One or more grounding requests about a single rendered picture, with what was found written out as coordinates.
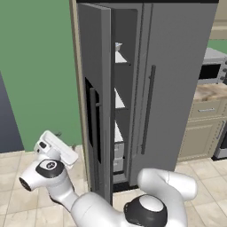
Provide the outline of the grey fridge body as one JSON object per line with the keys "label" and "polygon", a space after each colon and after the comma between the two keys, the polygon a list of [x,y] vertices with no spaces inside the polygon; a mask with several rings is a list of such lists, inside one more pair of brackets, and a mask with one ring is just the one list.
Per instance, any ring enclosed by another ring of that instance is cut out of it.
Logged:
{"label": "grey fridge body", "polygon": [[[113,129],[117,122],[123,141],[114,142],[113,133],[113,192],[129,188],[132,149],[135,147],[143,105],[145,64],[149,43],[152,6],[154,3],[182,3],[197,0],[79,0],[79,4],[96,4],[111,10],[113,45]],[[122,43],[119,52],[129,64],[115,63],[115,43]],[[117,90],[125,107],[115,107]],[[124,143],[123,171],[114,172],[114,145]]]}

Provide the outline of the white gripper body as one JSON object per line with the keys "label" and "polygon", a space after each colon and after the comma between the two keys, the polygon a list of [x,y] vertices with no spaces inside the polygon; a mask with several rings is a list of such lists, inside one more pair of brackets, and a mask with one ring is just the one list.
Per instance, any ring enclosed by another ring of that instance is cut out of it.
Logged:
{"label": "white gripper body", "polygon": [[51,157],[54,154],[55,159],[61,160],[68,168],[72,168],[78,160],[77,152],[49,130],[44,131],[41,140],[49,146],[43,150],[47,156]]}

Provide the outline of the grey freezer bin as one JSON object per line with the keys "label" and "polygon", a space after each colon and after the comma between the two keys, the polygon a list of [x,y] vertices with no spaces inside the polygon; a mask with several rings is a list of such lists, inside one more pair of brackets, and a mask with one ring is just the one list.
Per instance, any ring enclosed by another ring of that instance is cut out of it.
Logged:
{"label": "grey freezer bin", "polygon": [[122,158],[124,155],[124,143],[114,145],[114,158]]}
{"label": "grey freezer bin", "polygon": [[114,172],[123,171],[123,162],[124,162],[124,159],[123,158],[115,159],[113,161],[113,171]]}

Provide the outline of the grey fridge door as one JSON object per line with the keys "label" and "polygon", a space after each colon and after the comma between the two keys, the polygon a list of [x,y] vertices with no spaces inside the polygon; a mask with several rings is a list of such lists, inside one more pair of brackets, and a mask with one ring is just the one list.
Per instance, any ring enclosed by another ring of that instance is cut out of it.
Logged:
{"label": "grey fridge door", "polygon": [[[219,0],[154,3],[152,6],[143,105],[132,149],[129,184],[142,168],[174,170]],[[156,66],[147,131],[143,142],[149,76]]]}

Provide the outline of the beige wooden fridge side panel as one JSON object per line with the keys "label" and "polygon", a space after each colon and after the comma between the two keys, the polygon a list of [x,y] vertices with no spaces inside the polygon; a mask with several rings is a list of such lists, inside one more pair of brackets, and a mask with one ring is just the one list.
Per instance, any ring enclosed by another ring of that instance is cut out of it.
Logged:
{"label": "beige wooden fridge side panel", "polygon": [[80,112],[80,122],[82,131],[82,148],[85,161],[86,178],[87,183],[90,184],[90,167],[89,167],[89,154],[88,154],[88,142],[87,142],[87,124],[86,124],[86,112],[84,104],[84,89],[83,89],[83,77],[82,77],[82,59],[81,59],[81,45],[78,26],[78,13],[76,0],[69,0],[72,36],[74,44],[74,64],[76,74],[76,84],[78,93],[78,103]]}

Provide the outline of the silver microwave oven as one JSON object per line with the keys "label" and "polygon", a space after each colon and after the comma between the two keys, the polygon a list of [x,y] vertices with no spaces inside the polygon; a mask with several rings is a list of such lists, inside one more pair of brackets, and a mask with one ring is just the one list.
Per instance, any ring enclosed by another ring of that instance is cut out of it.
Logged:
{"label": "silver microwave oven", "polygon": [[227,54],[207,48],[198,84],[223,83],[227,78]]}

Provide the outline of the beige wall cupboard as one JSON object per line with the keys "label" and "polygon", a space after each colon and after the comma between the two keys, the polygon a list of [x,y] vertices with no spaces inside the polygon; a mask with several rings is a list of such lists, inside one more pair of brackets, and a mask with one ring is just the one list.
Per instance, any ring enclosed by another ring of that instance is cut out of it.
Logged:
{"label": "beige wall cupboard", "polygon": [[227,0],[219,0],[214,23],[210,33],[210,39],[227,39]]}

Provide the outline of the grey freezer door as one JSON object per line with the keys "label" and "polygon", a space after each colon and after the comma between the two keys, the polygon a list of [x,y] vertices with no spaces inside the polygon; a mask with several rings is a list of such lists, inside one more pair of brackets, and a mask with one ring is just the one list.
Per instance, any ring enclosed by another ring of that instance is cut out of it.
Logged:
{"label": "grey freezer door", "polygon": [[[78,12],[90,158],[90,189],[107,202],[112,202],[114,148],[112,15],[109,8],[96,4],[79,4]],[[99,189],[97,191],[95,190],[90,88],[96,90],[97,101],[100,103],[101,163],[99,164]]]}

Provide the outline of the beige base cupboards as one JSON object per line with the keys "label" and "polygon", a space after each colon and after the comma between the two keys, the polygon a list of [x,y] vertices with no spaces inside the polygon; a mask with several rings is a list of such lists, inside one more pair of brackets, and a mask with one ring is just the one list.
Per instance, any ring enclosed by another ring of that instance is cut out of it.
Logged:
{"label": "beige base cupboards", "polygon": [[210,158],[227,124],[227,85],[198,85],[177,161]]}

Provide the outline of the white freezer shelf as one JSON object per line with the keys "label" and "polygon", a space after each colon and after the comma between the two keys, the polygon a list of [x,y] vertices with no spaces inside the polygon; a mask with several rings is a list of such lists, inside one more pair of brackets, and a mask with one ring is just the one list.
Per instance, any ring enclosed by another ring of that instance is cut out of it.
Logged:
{"label": "white freezer shelf", "polygon": [[114,90],[114,91],[115,91],[115,107],[116,108],[124,108],[125,105],[124,105],[118,91],[117,90]]}
{"label": "white freezer shelf", "polygon": [[122,141],[123,141],[123,138],[122,138],[120,129],[118,127],[117,122],[115,122],[114,123],[114,142],[117,143],[117,142],[122,142]]}
{"label": "white freezer shelf", "polygon": [[115,63],[116,64],[129,64],[129,61],[123,57],[123,55],[117,51],[115,53]]}

